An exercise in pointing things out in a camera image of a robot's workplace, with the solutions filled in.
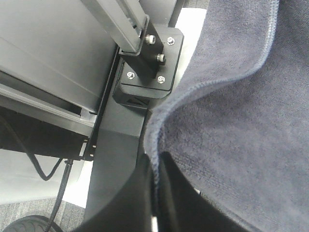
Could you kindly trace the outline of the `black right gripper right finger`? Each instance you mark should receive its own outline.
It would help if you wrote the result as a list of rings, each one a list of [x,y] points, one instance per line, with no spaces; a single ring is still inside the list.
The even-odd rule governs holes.
[[[168,152],[161,154],[159,177],[157,198],[160,232],[247,231],[199,195]]]

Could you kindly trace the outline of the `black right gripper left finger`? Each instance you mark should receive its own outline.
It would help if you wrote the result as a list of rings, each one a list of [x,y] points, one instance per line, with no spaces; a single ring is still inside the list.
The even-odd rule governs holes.
[[[155,208],[154,175],[143,155],[113,199],[75,232],[151,232]]]

